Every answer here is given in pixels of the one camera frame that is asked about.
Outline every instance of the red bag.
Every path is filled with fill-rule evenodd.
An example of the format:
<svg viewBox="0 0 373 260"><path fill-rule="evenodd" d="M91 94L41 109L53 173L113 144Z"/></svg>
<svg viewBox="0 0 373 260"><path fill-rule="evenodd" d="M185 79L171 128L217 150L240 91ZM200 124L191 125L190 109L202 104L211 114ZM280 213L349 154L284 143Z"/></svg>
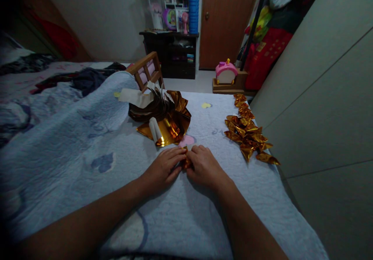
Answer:
<svg viewBox="0 0 373 260"><path fill-rule="evenodd" d="M245 71L249 73L245 88L259 90L266 79L271 65L284 51L293 34L284 29L270 28L259 44L254 56L246 60Z"/></svg>

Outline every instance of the left hand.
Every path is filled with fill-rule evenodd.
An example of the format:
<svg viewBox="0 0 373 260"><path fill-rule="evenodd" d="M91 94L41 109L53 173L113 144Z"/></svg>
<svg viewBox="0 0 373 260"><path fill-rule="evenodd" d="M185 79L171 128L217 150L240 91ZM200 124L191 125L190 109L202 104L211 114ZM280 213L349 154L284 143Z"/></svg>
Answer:
<svg viewBox="0 0 373 260"><path fill-rule="evenodd" d="M149 168L139 177L146 195L158 193L170 186L179 173L181 167L171 169L181 160L186 159L186 149L174 147L163 150Z"/></svg>

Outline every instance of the floor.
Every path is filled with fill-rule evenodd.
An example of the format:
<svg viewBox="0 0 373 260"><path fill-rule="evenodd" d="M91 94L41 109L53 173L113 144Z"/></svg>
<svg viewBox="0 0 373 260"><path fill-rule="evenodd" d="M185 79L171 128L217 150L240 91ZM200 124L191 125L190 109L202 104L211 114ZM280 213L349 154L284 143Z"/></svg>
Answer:
<svg viewBox="0 0 373 260"><path fill-rule="evenodd" d="M164 78L164 85L167 90L176 90L184 92L197 92L197 93L212 93L213 92L213 78L215 77L215 71L201 71L197 70L195 73L195 79L169 79ZM293 202L294 206L298 209L300 213L301 209L295 199L290 186L284 177L281 168L278 168L282 184L288 194L290 200Z"/></svg>
<svg viewBox="0 0 373 260"><path fill-rule="evenodd" d="M167 79L164 78L164 87L167 90L212 93L213 78L216 76L215 71L196 70L195 79Z"/></svg>

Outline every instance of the dark wooden shelf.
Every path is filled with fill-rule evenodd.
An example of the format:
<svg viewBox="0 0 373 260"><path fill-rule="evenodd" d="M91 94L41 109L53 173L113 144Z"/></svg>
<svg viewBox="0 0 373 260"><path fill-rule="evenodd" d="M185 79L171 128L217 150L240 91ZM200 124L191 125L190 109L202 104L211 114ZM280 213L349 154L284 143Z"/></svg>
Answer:
<svg viewBox="0 0 373 260"><path fill-rule="evenodd" d="M149 32L140 32L139 35L153 35L153 36L160 36L160 37L190 37L190 38L197 38L199 37L199 33L197 34L187 34L184 35L183 33L171 32L171 33L161 33L161 34L154 34Z"/></svg>
<svg viewBox="0 0 373 260"><path fill-rule="evenodd" d="M183 33L153 34L140 32L144 36L146 53L156 51L162 64L162 75L168 78L195 79L195 57L197 49L197 38L199 34L184 35ZM174 40L187 40L191 47L174 45ZM187 54L194 55L193 63L188 63Z"/></svg>
<svg viewBox="0 0 373 260"><path fill-rule="evenodd" d="M188 54L193 54L195 52L194 47L182 47L182 46L168 46L167 47L169 50L174 51L174 52L185 52Z"/></svg>

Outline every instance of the blue leaf print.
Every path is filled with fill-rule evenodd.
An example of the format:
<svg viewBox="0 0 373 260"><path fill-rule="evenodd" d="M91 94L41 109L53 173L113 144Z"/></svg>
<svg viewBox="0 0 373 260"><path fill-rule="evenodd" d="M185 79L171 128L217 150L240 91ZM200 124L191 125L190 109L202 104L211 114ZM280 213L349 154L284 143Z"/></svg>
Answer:
<svg viewBox="0 0 373 260"><path fill-rule="evenodd" d="M105 173L114 168L114 152L103 155L93 160L91 167L98 168L99 173Z"/></svg>

